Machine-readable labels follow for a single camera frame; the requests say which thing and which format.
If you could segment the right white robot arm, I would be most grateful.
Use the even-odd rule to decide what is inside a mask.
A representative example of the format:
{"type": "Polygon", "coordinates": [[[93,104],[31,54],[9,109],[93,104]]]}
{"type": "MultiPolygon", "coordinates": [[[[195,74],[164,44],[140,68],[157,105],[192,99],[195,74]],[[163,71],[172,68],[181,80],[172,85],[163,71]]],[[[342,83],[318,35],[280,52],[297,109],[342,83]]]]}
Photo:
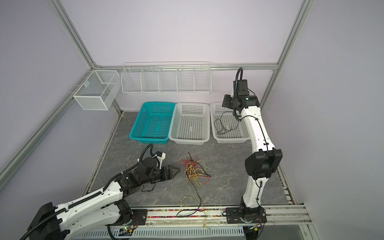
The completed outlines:
{"type": "Polygon", "coordinates": [[[245,123],[249,132],[252,154],[245,160],[248,174],[246,191],[234,217],[242,222],[263,224],[266,211],[261,197],[268,179],[276,172],[282,158],[282,150],[277,149],[267,133],[260,103],[256,95],[250,94],[247,80],[243,79],[243,68],[237,70],[233,81],[233,91],[225,95],[222,106],[232,110],[239,123],[245,123]]]}

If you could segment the white plastic basket middle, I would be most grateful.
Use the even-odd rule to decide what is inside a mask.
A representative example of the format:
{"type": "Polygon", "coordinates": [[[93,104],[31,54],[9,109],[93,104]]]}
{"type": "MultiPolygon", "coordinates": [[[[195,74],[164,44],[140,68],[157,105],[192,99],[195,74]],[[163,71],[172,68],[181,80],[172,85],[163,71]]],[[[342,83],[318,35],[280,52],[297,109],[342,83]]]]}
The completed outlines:
{"type": "Polygon", "coordinates": [[[176,144],[203,145],[210,139],[210,106],[203,103],[175,105],[169,139],[176,144]]]}

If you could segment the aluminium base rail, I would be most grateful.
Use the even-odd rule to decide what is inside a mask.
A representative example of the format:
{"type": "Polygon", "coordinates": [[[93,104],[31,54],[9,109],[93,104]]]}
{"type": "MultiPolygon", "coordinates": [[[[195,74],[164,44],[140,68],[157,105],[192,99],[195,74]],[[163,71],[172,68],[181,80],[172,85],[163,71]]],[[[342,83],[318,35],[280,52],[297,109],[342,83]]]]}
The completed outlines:
{"type": "Polygon", "coordinates": [[[90,226],[91,229],[105,225],[127,225],[134,223],[148,227],[171,226],[224,226],[254,225],[310,225],[312,220],[303,205],[267,205],[256,207],[259,214],[241,214],[236,206],[209,206],[203,210],[194,207],[146,207],[132,208],[127,220],[119,222],[121,211],[116,205],[109,205],[85,216],[79,210],[66,212],[58,216],[60,226],[90,226]]]}

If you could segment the white mesh wall box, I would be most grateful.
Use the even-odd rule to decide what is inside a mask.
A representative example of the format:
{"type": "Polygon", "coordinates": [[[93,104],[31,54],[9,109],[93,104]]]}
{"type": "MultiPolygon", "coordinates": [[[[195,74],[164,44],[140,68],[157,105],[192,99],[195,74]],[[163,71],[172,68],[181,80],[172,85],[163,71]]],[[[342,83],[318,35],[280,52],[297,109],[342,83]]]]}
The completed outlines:
{"type": "Polygon", "coordinates": [[[74,93],[83,110],[107,111],[122,87],[118,71],[93,70],[74,93]]]}

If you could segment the teal plastic basket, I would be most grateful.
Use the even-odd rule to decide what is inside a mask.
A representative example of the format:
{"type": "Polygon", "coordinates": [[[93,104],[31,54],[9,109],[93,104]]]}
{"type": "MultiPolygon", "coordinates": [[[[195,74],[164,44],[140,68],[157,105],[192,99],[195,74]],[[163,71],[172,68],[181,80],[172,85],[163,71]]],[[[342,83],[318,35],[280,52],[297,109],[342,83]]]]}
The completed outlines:
{"type": "Polygon", "coordinates": [[[135,120],[130,139],[143,144],[166,144],[175,103],[146,102],[135,120]]]}

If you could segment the white plastic basket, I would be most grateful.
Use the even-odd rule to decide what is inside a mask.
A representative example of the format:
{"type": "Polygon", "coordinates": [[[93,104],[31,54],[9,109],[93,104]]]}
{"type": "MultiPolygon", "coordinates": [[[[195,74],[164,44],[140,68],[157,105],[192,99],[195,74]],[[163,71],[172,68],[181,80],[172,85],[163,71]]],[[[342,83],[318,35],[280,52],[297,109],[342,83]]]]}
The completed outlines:
{"type": "Polygon", "coordinates": [[[169,139],[176,144],[203,145],[210,139],[210,106],[203,103],[175,105],[169,139]]]}
{"type": "Polygon", "coordinates": [[[221,102],[210,104],[211,124],[218,144],[244,143],[250,140],[245,122],[238,122],[231,109],[223,108],[221,102]]]}

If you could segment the white plastic basket right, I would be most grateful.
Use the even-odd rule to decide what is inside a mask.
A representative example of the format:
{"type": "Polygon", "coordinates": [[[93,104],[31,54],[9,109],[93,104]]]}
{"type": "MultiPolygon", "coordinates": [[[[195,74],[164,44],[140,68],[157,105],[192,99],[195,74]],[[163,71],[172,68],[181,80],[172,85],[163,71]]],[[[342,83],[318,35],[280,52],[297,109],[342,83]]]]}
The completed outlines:
{"type": "Polygon", "coordinates": [[[244,143],[250,140],[245,122],[238,122],[231,109],[223,108],[221,102],[210,104],[211,124],[218,144],[244,143]]]}

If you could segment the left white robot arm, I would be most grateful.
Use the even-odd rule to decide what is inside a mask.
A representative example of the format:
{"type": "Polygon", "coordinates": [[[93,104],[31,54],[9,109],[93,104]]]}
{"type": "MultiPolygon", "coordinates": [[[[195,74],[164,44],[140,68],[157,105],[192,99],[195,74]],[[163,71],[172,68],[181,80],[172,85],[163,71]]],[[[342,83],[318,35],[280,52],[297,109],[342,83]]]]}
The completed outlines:
{"type": "Polygon", "coordinates": [[[142,151],[130,168],[114,175],[100,189],[60,205],[47,203],[40,207],[23,240],[70,240],[102,226],[145,223],[146,213],[134,211],[126,197],[144,190],[144,185],[172,180],[181,170],[163,165],[164,152],[153,152],[153,144],[142,151]]]}

